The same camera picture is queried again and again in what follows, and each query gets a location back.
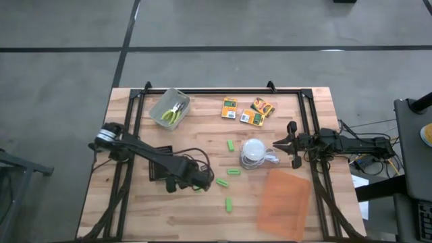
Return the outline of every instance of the wooden tabletop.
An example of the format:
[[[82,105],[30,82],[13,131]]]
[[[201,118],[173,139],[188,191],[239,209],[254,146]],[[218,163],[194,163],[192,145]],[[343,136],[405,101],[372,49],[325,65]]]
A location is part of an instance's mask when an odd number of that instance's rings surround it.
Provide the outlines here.
[[[312,90],[320,126],[338,130],[338,121],[331,100],[330,89],[312,88]],[[129,88],[113,89],[106,122],[124,123],[129,92]],[[169,194],[166,192],[165,182],[149,182],[148,161],[136,157],[123,240],[286,240],[257,230],[257,212],[266,177],[271,168],[278,168],[286,173],[311,180],[310,165],[303,161],[301,168],[292,169],[292,156],[278,151],[277,154],[281,160],[278,165],[265,163],[256,170],[246,171],[242,169],[242,174],[238,177],[228,176],[226,169],[240,168],[239,147],[242,142],[249,138],[258,138],[266,146],[271,147],[274,141],[287,136],[286,126],[289,121],[293,120],[298,123],[298,132],[303,132],[297,96],[292,94],[260,94],[260,98],[274,104],[276,110],[270,118],[265,119],[263,127],[256,127],[239,122],[242,110],[250,107],[254,98],[257,97],[256,95],[190,95],[190,112],[172,132],[159,127],[149,117],[150,109],[160,96],[145,96],[140,124],[141,140],[154,147],[172,145],[174,151],[191,147],[201,148],[210,156],[215,177],[227,180],[229,188],[223,188],[213,182],[208,192],[196,193],[187,188],[178,189],[177,192]],[[224,97],[238,99],[237,119],[221,118]],[[306,109],[310,130],[313,131],[310,111],[308,108]],[[134,127],[135,113],[136,107],[132,113],[131,133]],[[227,140],[234,141],[235,152],[229,152]],[[199,153],[190,153],[190,155],[197,159],[202,157]],[[107,153],[100,154],[97,164],[104,162],[107,156]],[[114,171],[115,163],[110,162],[93,173],[78,236],[83,236],[89,232],[106,209]],[[331,162],[330,176],[338,207],[354,228],[366,235],[350,169],[345,159],[335,159]],[[232,198],[233,211],[231,213],[225,211],[225,198],[227,196]],[[327,206],[325,208],[330,232],[331,235],[334,235],[330,213]],[[117,228],[116,219],[117,214],[113,229]],[[312,190],[309,198],[303,238],[304,240],[322,240],[314,190]]]

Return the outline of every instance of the green block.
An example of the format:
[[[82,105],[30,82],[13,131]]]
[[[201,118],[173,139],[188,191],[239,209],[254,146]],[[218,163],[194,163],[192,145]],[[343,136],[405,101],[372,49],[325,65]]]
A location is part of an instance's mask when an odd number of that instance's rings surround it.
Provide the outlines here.
[[[240,175],[240,170],[239,169],[227,169],[227,174],[228,175]]]
[[[232,143],[232,140],[228,140],[228,149],[230,152],[234,152],[234,144]]]
[[[228,182],[226,182],[225,180],[222,180],[222,179],[216,179],[216,183],[218,183],[219,185],[221,185],[221,186],[225,186],[225,187],[228,187]]]
[[[227,212],[228,213],[232,212],[232,200],[231,200],[231,198],[226,198],[225,199],[225,204],[226,204],[226,207],[227,207]]]

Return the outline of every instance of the green-handled pliers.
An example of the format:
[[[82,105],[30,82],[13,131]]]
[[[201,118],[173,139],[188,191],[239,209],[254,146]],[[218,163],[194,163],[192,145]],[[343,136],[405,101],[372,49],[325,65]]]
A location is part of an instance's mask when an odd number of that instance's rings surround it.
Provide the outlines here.
[[[161,119],[169,121],[168,125],[172,125],[172,124],[176,123],[178,121],[178,119],[180,118],[180,115],[182,114],[183,106],[184,106],[184,102],[183,103],[177,102],[173,106],[173,109],[166,111],[162,115]]]

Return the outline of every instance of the gray concrete floor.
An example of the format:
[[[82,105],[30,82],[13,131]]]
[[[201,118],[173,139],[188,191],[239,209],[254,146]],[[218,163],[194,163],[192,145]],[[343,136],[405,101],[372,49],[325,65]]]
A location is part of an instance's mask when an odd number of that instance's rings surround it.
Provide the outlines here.
[[[0,47],[120,47],[133,2],[0,0]],[[149,0],[130,46],[431,45],[431,23],[421,0]],[[103,122],[118,59],[0,53],[0,147],[55,167],[51,178],[35,176],[16,242],[74,238],[92,163],[86,145]],[[394,99],[432,91],[430,63],[432,51],[129,53],[119,85],[330,86],[338,117],[356,125],[394,118]]]

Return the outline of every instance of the yellow package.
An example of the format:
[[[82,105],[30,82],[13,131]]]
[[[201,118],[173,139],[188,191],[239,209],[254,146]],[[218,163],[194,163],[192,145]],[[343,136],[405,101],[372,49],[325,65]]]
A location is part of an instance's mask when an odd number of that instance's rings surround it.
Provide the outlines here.
[[[243,110],[240,121],[256,126],[262,126],[264,123],[264,115],[250,110]]]
[[[223,98],[222,117],[235,119],[237,111],[237,99]]]
[[[250,108],[265,115],[265,117],[269,117],[275,111],[275,108],[272,104],[264,101],[260,97],[255,99],[254,103],[250,105]]]

